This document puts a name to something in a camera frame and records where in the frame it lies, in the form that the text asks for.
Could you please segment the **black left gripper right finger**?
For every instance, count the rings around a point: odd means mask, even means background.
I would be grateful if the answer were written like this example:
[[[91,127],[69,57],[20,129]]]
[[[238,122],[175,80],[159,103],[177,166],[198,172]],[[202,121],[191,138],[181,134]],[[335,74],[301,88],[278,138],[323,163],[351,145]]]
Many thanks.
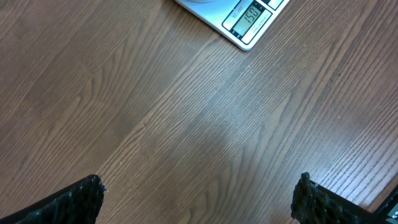
[[[372,224],[381,220],[310,180],[304,172],[296,184],[290,206],[291,217],[301,224]]]

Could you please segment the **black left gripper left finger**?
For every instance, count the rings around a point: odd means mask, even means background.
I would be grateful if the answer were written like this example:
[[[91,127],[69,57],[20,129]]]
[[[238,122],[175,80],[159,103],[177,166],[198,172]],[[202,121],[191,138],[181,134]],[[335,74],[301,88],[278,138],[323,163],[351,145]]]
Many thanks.
[[[95,224],[106,188],[95,174],[55,192],[18,212],[1,218],[3,224]]]

